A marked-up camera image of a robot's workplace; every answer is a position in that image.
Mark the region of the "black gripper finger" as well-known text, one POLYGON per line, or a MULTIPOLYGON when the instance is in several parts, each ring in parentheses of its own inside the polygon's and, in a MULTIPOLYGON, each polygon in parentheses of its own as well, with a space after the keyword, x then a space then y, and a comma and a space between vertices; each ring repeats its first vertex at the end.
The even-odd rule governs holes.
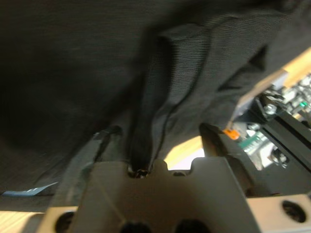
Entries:
POLYGON ((216 126, 202 123, 199 132, 205 156, 225 158, 244 193, 254 195, 256 168, 248 155, 216 126))
POLYGON ((71 161, 52 199, 51 207, 77 206, 95 163, 121 160, 122 129, 110 126, 95 133, 71 161))

